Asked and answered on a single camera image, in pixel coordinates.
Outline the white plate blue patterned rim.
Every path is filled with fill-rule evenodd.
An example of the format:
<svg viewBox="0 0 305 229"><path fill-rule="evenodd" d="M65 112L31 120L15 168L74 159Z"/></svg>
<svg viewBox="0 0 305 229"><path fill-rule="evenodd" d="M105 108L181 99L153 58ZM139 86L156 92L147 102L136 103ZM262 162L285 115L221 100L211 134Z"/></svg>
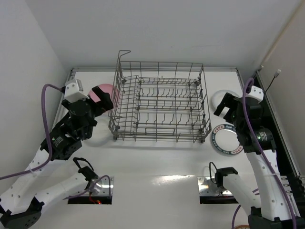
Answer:
<svg viewBox="0 0 305 229"><path fill-rule="evenodd" d="M235 156L243 151L235 127L230 124L216 126L211 132L211 142L219 153L226 156Z"/></svg>

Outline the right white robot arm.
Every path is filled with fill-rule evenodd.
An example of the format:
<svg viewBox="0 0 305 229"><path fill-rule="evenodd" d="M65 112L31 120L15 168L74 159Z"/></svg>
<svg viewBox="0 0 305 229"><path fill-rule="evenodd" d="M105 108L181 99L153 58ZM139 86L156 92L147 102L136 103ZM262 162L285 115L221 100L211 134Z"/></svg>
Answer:
<svg viewBox="0 0 305 229"><path fill-rule="evenodd" d="M226 107L224 120L234 125L237 139L252 166L259 195L243 184L233 167L217 169L216 185L232 193L247 213L250 228L302 228L304 220L297 216L281 181L273 134L262 125L264 109L259 99L226 93L214 114L219 116Z"/></svg>

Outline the pink plate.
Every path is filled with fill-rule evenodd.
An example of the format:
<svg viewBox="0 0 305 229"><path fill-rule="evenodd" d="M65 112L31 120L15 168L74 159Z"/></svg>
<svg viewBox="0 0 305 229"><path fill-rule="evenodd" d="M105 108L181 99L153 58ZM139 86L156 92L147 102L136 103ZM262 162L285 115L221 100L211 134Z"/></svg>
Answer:
<svg viewBox="0 0 305 229"><path fill-rule="evenodd" d="M98 85L98 87L105 93L109 93L110 96L112 95L112 90L113 90L113 85L108 84L108 83L103 83ZM97 96L97 94L93 91L90 90L88 93L88 96L94 101L94 102L99 102L100 98Z"/></svg>

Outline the plain white plate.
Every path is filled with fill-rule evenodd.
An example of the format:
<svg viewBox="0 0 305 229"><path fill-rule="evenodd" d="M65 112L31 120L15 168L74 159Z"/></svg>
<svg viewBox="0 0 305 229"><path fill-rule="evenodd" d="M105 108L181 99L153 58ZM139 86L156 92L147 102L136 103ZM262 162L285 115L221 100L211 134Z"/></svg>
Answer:
<svg viewBox="0 0 305 229"><path fill-rule="evenodd" d="M240 97L237 93L231 91L231 90L219 90L216 91L212 98L211 98L211 102L212 102L212 108L215 111L217 109L217 106L220 104L220 102L222 101L223 97L225 96L226 93L229 93L235 97Z"/></svg>

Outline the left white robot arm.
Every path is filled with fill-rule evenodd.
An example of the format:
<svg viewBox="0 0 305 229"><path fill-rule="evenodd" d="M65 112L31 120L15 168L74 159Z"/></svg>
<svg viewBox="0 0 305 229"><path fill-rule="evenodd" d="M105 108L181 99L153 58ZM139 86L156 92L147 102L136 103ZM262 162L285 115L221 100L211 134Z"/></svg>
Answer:
<svg viewBox="0 0 305 229"><path fill-rule="evenodd" d="M82 157L73 154L81 148L83 140L91 138L96 118L113 108L111 97L100 87L92 89L98 101L83 93L82 89L71 86L61 88L62 106L67 114L54 126L46 130L35 157L26 170L15 174L16 181L0 197L0 222L6 229L28 229L53 204L62 200L82 196L85 193L97 194L108 175L99 176L87 162L81 166ZM72 159L77 172L70 178L46 189L38 189L38 181L49 177L65 161Z"/></svg>

